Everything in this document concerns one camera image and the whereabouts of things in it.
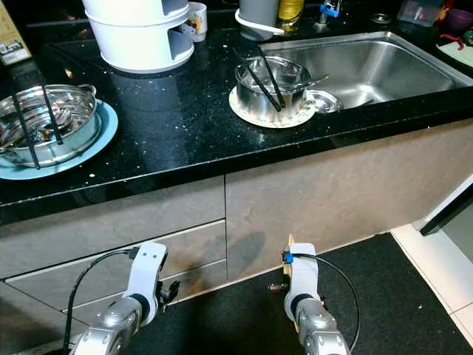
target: speckled countertop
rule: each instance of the speckled countertop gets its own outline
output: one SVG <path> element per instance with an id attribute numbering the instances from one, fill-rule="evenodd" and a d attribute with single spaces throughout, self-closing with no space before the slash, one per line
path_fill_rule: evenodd
<path id="1" fill-rule="evenodd" d="M 320 36 L 312 28 L 306 21 L 292 38 Z M 327 35 L 387 29 L 346 27 Z M 432 30 L 399 24 L 390 30 L 473 76 L 436 51 Z M 68 54 L 58 55 L 49 44 L 35 54 L 44 77 L 55 84 L 94 84 L 97 97 L 117 112 L 118 131 L 80 166 L 35 180 L 0 180 L 0 224 L 473 117 L 469 87 L 348 109 L 291 129 L 264 129 L 239 119 L 228 105 L 237 65 L 231 47 L 251 53 L 255 46 L 235 28 L 210 31 L 187 64 L 156 75 L 112 69 L 92 39 L 56 45 Z"/>

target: light blue plate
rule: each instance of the light blue plate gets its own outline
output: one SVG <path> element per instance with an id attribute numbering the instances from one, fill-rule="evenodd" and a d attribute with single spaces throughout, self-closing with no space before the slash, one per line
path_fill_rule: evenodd
<path id="1" fill-rule="evenodd" d="M 73 159 L 64 161 L 63 163 L 46 166 L 39 170 L 17 166 L 0 156 L 0 179 L 30 180 L 54 175 L 58 172 L 71 169 L 99 153 L 99 151 L 105 148 L 105 146 L 112 140 L 113 136 L 117 132 L 118 117 L 115 110 L 101 100 L 97 100 L 97 109 L 95 110 L 95 114 L 99 115 L 102 120 L 102 129 L 93 145 L 83 151 L 80 155 Z"/>

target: stainless steel pot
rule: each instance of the stainless steel pot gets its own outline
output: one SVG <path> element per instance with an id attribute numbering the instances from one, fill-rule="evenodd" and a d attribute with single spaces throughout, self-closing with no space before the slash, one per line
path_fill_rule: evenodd
<path id="1" fill-rule="evenodd" d="M 305 88 L 307 87 L 306 83 L 310 83 L 312 80 L 310 73 L 305 67 L 289 59 L 277 56 L 269 56 L 266 59 L 282 93 L 286 107 L 281 112 L 277 112 L 243 65 L 235 68 L 236 94 L 239 104 L 248 115 L 261 121 L 287 120 L 288 117 L 297 114 L 304 105 L 309 104 L 306 100 Z M 276 91 L 271 83 L 264 61 L 261 57 L 251 58 L 250 61 L 250 68 L 277 102 Z"/>
<path id="2" fill-rule="evenodd" d="M 32 87 L 16 94 L 40 166 L 79 155 L 94 143 L 101 130 L 101 120 L 95 115 L 96 89 L 92 85 L 47 85 L 46 92 L 64 142 L 61 145 L 52 133 L 42 88 Z M 0 155 L 16 165 L 35 166 L 11 96 L 0 101 Z"/>

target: stainless steel sink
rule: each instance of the stainless steel sink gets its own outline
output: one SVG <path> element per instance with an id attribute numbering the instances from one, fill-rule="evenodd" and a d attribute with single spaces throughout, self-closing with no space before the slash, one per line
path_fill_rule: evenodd
<path id="1" fill-rule="evenodd" d="M 473 85 L 468 76 L 390 32 L 265 44 L 262 49 L 299 62 L 313 77 L 329 73 L 330 80 L 317 88 L 337 96 L 345 108 Z"/>

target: blue clip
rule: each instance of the blue clip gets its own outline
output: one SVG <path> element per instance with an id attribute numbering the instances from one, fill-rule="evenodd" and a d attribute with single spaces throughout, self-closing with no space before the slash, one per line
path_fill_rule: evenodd
<path id="1" fill-rule="evenodd" d="M 340 11 L 334 10 L 331 6 L 327 6 L 324 4 L 320 5 L 320 12 L 326 13 L 328 16 L 332 17 L 338 17 L 338 15 L 340 15 Z"/>
<path id="2" fill-rule="evenodd" d="M 282 262 L 284 264 L 291 264 L 294 261 L 294 256 L 289 251 L 282 252 Z"/>

